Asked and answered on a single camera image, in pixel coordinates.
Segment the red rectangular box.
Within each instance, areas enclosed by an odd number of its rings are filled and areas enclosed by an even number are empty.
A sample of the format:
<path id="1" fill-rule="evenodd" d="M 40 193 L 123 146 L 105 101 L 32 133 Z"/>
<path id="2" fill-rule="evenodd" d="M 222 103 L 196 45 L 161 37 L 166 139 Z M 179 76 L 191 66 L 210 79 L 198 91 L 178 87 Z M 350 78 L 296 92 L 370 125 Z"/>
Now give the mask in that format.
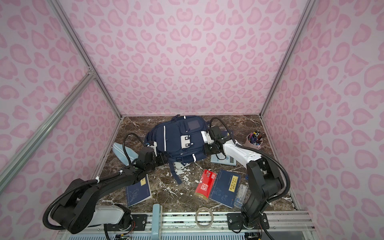
<path id="1" fill-rule="evenodd" d="M 202 177 L 198 183 L 198 186 L 195 191 L 195 196 L 208 200 L 210 192 L 216 180 L 217 174 L 209 170 L 204 170 Z"/>

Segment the pink pen holder cup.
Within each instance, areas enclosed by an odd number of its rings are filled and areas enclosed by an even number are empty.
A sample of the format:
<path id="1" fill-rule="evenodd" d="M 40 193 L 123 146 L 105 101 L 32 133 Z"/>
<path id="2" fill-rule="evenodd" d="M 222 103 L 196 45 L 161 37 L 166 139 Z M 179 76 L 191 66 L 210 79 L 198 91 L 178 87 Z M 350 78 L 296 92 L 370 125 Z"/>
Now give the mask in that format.
<path id="1" fill-rule="evenodd" d="M 257 150 L 261 149 L 261 145 L 263 144 L 263 142 L 263 135 L 260 131 L 255 131 L 247 136 L 247 143 Z"/>

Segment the blue book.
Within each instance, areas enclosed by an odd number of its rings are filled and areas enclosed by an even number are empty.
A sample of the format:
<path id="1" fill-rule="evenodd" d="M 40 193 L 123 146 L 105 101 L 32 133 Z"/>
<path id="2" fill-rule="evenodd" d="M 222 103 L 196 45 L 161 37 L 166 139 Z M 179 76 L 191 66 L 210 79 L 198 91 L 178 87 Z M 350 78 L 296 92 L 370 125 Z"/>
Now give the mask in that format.
<path id="1" fill-rule="evenodd" d="M 220 170 L 211 189 L 209 198 L 232 209 L 235 204 L 240 183 L 240 175 Z"/>
<path id="2" fill-rule="evenodd" d="M 151 187 L 148 176 L 145 176 L 138 183 L 126 187 L 126 198 L 129 207 L 152 198 Z"/>
<path id="3" fill-rule="evenodd" d="M 233 131 L 221 131 L 220 139 L 227 142 L 227 141 L 233 141 Z"/>

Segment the clear tape roll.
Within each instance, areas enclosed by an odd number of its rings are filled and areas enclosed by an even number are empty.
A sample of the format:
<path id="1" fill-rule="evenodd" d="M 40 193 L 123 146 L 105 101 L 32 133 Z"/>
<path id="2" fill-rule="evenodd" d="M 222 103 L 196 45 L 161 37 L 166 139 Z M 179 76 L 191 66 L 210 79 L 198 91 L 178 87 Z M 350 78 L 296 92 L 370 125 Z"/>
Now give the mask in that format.
<path id="1" fill-rule="evenodd" d="M 200 229 L 210 228 L 214 223 L 214 213 L 209 208 L 199 208 L 195 213 L 195 223 Z"/>

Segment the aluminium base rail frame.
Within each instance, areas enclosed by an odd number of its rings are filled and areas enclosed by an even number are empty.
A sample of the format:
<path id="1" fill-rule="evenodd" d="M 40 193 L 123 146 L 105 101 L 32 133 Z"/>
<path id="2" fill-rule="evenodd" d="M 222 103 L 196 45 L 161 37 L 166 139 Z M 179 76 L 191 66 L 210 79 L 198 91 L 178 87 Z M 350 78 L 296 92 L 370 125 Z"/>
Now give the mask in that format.
<path id="1" fill-rule="evenodd" d="M 109 231 L 112 240 L 151 240 L 152 214 L 139 227 L 130 231 Z M 244 228 L 240 233 L 229 229 L 227 212 L 214 212 L 214 223 L 208 229 L 200 229 L 195 223 L 194 212 L 163 213 L 161 240 L 246 240 L 260 236 L 263 240 L 271 235 L 275 240 L 318 240 L 320 237 L 310 215 L 306 211 L 266 212 L 267 226 L 264 232 L 258 228 Z"/>

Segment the light blue pencil pouch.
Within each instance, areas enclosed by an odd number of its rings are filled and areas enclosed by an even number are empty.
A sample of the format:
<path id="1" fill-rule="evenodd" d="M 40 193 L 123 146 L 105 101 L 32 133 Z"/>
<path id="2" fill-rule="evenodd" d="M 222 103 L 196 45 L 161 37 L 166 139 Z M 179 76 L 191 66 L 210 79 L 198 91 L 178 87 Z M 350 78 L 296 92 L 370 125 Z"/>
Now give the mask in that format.
<path id="1" fill-rule="evenodd" d="M 128 148 L 128 147 L 125 147 L 126 149 L 126 152 L 131 160 L 131 162 L 135 159 L 138 158 L 138 154 Z M 125 155 L 125 152 L 124 152 L 124 149 L 123 149 L 123 145 L 122 144 L 119 144 L 119 143 L 114 143 L 113 144 L 113 153 L 116 155 L 116 157 L 125 165 L 125 166 L 128 166 L 129 165 L 129 161 L 128 161 L 128 158 L 127 156 Z"/>

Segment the navy blue student backpack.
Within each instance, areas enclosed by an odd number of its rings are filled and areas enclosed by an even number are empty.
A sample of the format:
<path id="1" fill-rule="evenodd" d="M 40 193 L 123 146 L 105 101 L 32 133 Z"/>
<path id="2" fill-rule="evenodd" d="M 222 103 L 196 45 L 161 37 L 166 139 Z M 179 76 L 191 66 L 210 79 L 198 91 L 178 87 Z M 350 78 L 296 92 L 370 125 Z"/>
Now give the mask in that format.
<path id="1" fill-rule="evenodd" d="M 150 130 L 145 143 L 156 148 L 156 153 L 169 164 L 173 178 L 180 185 L 182 180 L 175 172 L 174 163 L 185 165 L 205 159 L 207 130 L 208 123 L 202 117 L 177 115 Z"/>

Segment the light blue calculator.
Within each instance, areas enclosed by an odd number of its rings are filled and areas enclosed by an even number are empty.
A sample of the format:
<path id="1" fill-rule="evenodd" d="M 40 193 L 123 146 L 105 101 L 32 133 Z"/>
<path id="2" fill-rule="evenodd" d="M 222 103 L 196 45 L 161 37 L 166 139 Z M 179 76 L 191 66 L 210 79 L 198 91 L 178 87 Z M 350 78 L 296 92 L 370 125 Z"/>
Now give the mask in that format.
<path id="1" fill-rule="evenodd" d="M 230 156 L 225 156 L 222 153 L 211 155 L 211 163 L 228 165 L 228 166 L 236 166 L 237 161 Z"/>

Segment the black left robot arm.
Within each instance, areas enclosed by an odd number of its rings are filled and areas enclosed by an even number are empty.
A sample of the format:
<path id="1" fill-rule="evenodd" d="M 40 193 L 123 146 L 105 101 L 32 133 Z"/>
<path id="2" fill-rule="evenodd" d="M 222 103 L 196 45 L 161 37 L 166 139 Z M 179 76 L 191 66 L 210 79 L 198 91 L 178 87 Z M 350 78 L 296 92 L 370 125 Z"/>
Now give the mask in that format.
<path id="1" fill-rule="evenodd" d="M 77 234 L 88 227 L 99 225 L 105 228 L 114 225 L 116 229 L 133 229 L 131 211 L 120 204 L 101 213 L 98 201 L 112 192 L 140 183 L 156 167 L 168 162 L 169 154 L 160 152 L 154 143 L 145 144 L 139 156 L 117 173 L 103 178 L 72 181 L 66 191 L 47 207 L 42 222 L 50 230 L 67 230 Z"/>

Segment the teal ruler stand post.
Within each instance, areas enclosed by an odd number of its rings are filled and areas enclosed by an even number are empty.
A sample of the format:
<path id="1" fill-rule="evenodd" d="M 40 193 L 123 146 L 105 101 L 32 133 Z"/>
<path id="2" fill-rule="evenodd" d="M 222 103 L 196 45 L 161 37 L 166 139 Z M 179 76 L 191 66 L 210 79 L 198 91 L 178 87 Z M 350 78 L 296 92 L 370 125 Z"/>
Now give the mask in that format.
<path id="1" fill-rule="evenodd" d="M 163 207 L 160 204 L 153 205 L 151 239 L 162 239 Z"/>

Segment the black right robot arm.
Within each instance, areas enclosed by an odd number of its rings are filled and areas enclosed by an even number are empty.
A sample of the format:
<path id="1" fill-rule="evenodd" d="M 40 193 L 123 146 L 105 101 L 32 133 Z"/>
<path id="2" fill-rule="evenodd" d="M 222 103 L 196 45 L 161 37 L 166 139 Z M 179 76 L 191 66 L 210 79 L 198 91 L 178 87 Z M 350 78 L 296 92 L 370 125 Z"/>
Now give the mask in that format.
<path id="1" fill-rule="evenodd" d="M 205 143 L 207 154 L 232 157 L 247 169 L 251 195 L 241 207 L 240 217 L 229 219 L 229 229 L 240 233 L 254 227 L 267 232 L 264 211 L 273 201 L 284 197 L 291 187 L 290 177 L 284 167 L 273 157 L 251 147 L 241 145 L 230 132 L 227 124 L 218 117 L 209 121 Z"/>

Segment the clear plastic pen case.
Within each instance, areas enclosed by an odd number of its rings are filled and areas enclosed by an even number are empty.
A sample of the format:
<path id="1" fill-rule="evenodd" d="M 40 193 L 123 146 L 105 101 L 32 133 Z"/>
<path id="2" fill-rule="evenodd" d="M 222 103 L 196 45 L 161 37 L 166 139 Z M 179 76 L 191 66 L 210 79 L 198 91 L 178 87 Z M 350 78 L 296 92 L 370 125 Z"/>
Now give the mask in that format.
<path id="1" fill-rule="evenodd" d="M 246 185 L 240 184 L 239 189 L 237 191 L 237 196 L 235 198 L 234 207 L 240 209 L 243 206 L 247 191 L 248 187 Z"/>

